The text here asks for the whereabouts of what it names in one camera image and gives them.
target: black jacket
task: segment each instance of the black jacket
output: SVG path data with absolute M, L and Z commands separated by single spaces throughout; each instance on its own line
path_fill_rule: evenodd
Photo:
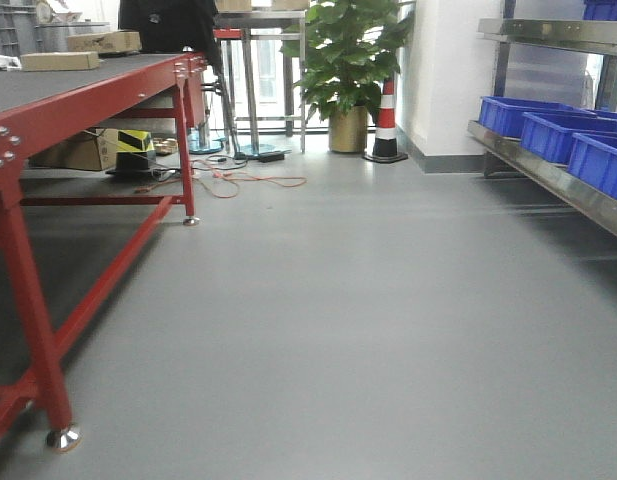
M 119 28 L 139 32 L 142 52 L 173 53 L 191 47 L 221 70 L 213 35 L 216 14 L 215 0 L 121 0 Z

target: potted plant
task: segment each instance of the potted plant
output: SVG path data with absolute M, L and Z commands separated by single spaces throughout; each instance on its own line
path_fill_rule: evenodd
M 399 20 L 394 0 L 314 0 L 306 14 L 306 72 L 298 82 L 309 106 L 329 120 L 330 149 L 366 147 L 368 113 L 376 121 L 381 83 L 399 72 L 397 49 L 406 44 L 414 13 Z M 286 44 L 285 53 L 297 54 Z

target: traffic cone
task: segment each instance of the traffic cone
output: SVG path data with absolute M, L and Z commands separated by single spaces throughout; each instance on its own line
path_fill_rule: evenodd
M 375 145 L 372 155 L 364 153 L 362 158 L 375 163 L 395 163 L 408 158 L 407 153 L 397 151 L 397 129 L 395 126 L 395 81 L 392 77 L 384 80 L 381 92 L 379 119 L 375 129 Z

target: red metal frame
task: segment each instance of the red metal frame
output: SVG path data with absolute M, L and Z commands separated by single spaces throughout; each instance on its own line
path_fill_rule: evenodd
M 241 40 L 242 30 L 239 28 L 215 28 L 213 34 L 218 40 Z
M 183 204 L 186 215 L 195 214 L 192 170 L 186 130 L 204 114 L 201 75 L 203 57 L 172 55 L 76 90 L 0 112 L 0 249 L 4 253 L 17 312 L 23 325 L 31 363 L 14 384 L 0 386 L 0 438 L 29 402 L 45 410 L 50 427 L 63 430 L 72 423 L 60 361 L 88 325 L 141 248 L 172 205 Z M 169 91 L 172 109 L 125 111 L 160 92 Z M 105 196 L 88 198 L 23 198 L 19 177 L 24 160 L 79 131 L 113 116 L 170 117 L 175 119 L 181 166 L 179 195 Z M 39 275 L 28 239 L 22 206 L 26 205 L 139 205 L 155 209 L 115 257 L 91 290 L 53 331 Z

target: black work surface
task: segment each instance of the black work surface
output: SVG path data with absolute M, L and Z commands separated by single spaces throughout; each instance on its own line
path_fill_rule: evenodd
M 1 72 L 0 112 L 108 80 L 117 75 L 175 58 L 179 54 L 148 54 L 103 58 L 99 68 L 58 72 Z

